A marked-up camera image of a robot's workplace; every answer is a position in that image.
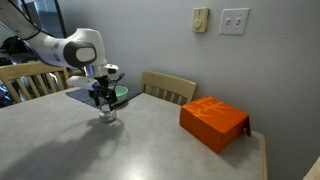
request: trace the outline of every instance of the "wooden chair back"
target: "wooden chair back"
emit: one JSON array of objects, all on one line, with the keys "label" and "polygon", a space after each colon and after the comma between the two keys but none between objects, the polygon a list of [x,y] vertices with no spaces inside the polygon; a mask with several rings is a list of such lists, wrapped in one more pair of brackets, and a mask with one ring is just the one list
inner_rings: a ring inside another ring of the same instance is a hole
[{"label": "wooden chair back", "polygon": [[313,164],[307,175],[303,178],[303,180],[317,180],[320,177],[320,157]]},{"label": "wooden chair back", "polygon": [[190,102],[197,84],[159,72],[145,71],[141,77],[141,90],[155,97],[183,105]]},{"label": "wooden chair back", "polygon": [[54,67],[42,62],[31,62],[0,67],[0,79],[16,103],[67,89],[69,79],[65,67]]}]

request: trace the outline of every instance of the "light switch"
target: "light switch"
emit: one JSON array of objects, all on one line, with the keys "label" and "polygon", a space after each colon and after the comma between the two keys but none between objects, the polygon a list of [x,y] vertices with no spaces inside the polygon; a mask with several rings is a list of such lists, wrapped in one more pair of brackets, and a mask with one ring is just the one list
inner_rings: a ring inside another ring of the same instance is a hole
[{"label": "light switch", "polygon": [[192,31],[206,32],[208,26],[208,8],[193,9]]},{"label": "light switch", "polygon": [[224,9],[219,34],[243,35],[249,16],[249,8]]}]

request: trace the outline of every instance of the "chair backrest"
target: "chair backrest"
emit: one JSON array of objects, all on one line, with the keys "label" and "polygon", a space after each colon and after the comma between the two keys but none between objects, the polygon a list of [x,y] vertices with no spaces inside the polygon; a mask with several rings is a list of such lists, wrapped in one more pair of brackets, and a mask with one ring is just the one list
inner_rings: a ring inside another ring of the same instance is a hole
[{"label": "chair backrest", "polygon": [[303,178],[303,180],[315,180],[320,177],[320,157],[313,164],[307,175]]},{"label": "chair backrest", "polygon": [[197,84],[168,74],[145,71],[141,77],[144,93],[183,105],[192,100]]},{"label": "chair backrest", "polygon": [[20,96],[30,100],[68,88],[64,81],[69,75],[65,67],[31,62],[0,67],[0,79],[13,100],[19,103],[22,102]]}]

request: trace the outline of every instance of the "gray table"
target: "gray table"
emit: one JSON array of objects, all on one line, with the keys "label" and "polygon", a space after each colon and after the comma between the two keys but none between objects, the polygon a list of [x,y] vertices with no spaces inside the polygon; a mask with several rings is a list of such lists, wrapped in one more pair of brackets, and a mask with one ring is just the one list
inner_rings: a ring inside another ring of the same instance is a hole
[{"label": "gray table", "polygon": [[0,109],[0,179],[263,179],[260,133],[217,155],[180,127],[170,102],[141,94],[110,125],[98,111],[65,92]]}]

